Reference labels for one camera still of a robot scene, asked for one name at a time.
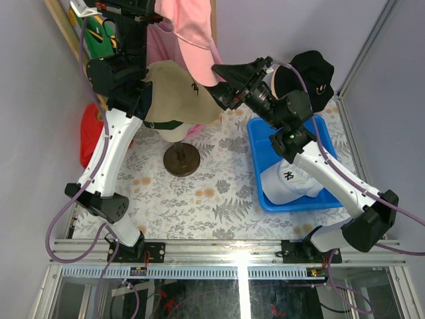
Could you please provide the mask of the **pink t-shirt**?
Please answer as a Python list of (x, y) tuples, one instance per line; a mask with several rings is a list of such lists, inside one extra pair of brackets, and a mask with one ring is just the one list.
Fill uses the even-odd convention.
[(188, 71), (177, 37), (167, 23), (161, 22), (147, 28), (147, 66), (163, 60), (172, 60)]

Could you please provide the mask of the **pink baseball cap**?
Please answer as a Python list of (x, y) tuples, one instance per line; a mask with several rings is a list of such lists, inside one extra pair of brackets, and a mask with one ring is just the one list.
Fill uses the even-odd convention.
[(156, 1), (155, 12), (163, 17), (167, 28), (177, 37), (183, 61), (191, 76), (206, 87), (220, 78), (213, 65), (220, 61), (211, 29), (210, 1)]

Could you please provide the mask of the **khaki hat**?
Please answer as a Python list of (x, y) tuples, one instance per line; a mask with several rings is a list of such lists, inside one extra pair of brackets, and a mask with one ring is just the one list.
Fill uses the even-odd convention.
[(209, 92), (172, 60), (150, 64), (145, 80), (153, 87), (147, 122), (211, 124), (222, 113)]

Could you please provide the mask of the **black hat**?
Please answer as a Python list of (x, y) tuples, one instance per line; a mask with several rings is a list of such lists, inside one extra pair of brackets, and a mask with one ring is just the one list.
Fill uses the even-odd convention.
[[(314, 112), (321, 112), (334, 95), (331, 80), (334, 66), (319, 51), (305, 51), (293, 57), (290, 64), (299, 72), (307, 88)], [(279, 98), (293, 90), (303, 90), (296, 74), (280, 65), (277, 68), (275, 88)]]

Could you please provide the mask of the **blue plastic bin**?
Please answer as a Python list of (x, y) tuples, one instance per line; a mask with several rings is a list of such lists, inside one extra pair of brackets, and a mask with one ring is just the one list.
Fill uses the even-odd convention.
[(274, 129), (261, 118), (253, 118), (247, 124), (248, 137), (252, 152), (252, 161), (256, 177), (258, 201), (267, 213), (291, 213), (298, 211), (312, 211), (340, 208), (343, 205), (326, 189), (323, 189), (316, 197), (303, 196), (295, 201), (283, 205), (272, 203), (264, 194), (260, 181), (260, 175), (270, 166), (282, 160), (278, 156), (269, 140), (269, 136), (276, 133)]

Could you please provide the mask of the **dark green cap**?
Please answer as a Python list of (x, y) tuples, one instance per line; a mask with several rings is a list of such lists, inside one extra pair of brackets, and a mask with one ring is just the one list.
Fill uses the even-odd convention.
[(146, 128), (151, 128), (154, 130), (174, 130), (181, 126), (183, 123), (179, 121), (169, 121), (169, 122), (148, 122), (143, 121), (143, 125)]

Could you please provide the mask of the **cream foam mannequin head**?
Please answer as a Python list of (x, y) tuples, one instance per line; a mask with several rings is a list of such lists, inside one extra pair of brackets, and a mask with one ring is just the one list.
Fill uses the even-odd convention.
[(167, 142), (175, 143), (184, 140), (193, 127), (192, 124), (180, 123), (177, 127), (172, 129), (156, 129), (159, 135)]

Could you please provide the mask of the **dark mannequin base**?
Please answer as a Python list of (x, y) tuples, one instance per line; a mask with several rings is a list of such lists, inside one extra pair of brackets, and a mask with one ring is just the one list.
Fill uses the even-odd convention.
[(176, 177), (187, 177), (199, 168), (201, 157), (198, 149), (188, 143), (175, 142), (163, 156), (165, 169)]

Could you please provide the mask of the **white cap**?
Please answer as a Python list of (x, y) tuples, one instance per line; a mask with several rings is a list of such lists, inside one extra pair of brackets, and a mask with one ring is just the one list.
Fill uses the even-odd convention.
[(263, 171), (260, 181), (264, 195), (275, 205), (284, 205), (303, 196), (314, 198), (323, 190), (314, 177), (284, 159)]

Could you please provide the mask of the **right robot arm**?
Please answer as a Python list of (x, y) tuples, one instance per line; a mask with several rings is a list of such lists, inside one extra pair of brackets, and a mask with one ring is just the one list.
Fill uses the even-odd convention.
[(353, 175), (325, 151), (318, 133), (305, 128), (305, 122), (313, 119), (311, 100), (301, 74), (291, 64), (281, 65), (292, 71), (301, 89), (280, 99), (272, 96), (263, 79), (275, 63), (268, 56), (248, 64), (215, 64), (212, 70), (224, 83), (209, 92), (225, 110), (247, 105), (276, 130), (269, 137), (275, 153), (314, 177), (346, 208), (349, 219), (316, 227), (303, 239), (304, 257), (317, 262), (343, 247), (367, 253), (394, 225), (398, 195), (381, 192)]

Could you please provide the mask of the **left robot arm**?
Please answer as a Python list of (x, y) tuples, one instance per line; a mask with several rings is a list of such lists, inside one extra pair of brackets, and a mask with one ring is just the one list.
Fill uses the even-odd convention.
[(67, 196), (99, 218), (131, 262), (145, 255), (144, 235), (127, 213), (129, 199), (116, 193), (120, 166), (151, 106), (153, 85), (147, 74), (147, 27), (162, 18), (154, 1), (71, 1), (76, 16), (84, 22), (101, 15), (115, 25), (116, 49), (112, 55), (92, 58), (84, 74), (95, 94), (107, 99), (102, 111), (104, 127), (94, 153), (77, 183), (65, 188)]

